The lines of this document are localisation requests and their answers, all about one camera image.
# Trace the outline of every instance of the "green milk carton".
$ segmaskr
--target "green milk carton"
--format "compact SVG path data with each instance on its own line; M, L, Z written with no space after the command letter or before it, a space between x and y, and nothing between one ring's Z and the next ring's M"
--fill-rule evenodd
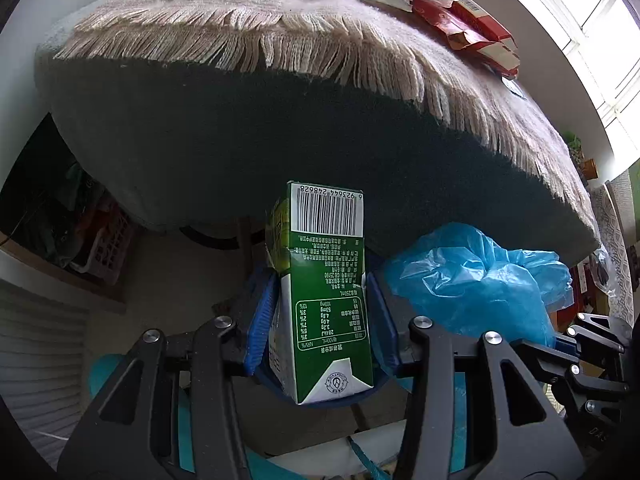
M361 191L289 182L267 225L281 293L269 361L298 404L372 387Z

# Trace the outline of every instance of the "window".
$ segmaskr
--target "window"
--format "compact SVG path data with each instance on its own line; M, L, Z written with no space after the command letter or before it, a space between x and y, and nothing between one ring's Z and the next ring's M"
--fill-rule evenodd
M640 156L640 29L622 0L520 0L562 49L620 163Z

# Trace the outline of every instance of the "white wall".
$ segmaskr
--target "white wall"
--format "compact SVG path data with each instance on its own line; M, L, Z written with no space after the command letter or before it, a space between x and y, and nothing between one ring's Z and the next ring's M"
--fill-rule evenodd
M584 155L595 158L600 180L612 180L626 168L616 161L591 99L545 29L518 0L476 0L513 34L520 54L519 81L553 126L582 139Z
M51 26L95 0L20 0L0 32L0 186L47 109L33 81L33 54Z

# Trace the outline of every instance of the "blue plastic bag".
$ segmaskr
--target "blue plastic bag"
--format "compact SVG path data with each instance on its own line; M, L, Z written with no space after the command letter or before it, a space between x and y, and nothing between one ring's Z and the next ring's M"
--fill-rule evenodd
M421 237L384 267L393 294L447 330L553 347L547 312L574 302L571 275L548 251L507 251L475 227L447 224Z

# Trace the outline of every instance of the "nutrition facts table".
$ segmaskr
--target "nutrition facts table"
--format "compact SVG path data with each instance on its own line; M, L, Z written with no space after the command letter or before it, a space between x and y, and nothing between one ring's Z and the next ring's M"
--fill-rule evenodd
M362 300L330 298L296 303L298 349L309 350L358 341L367 336Z

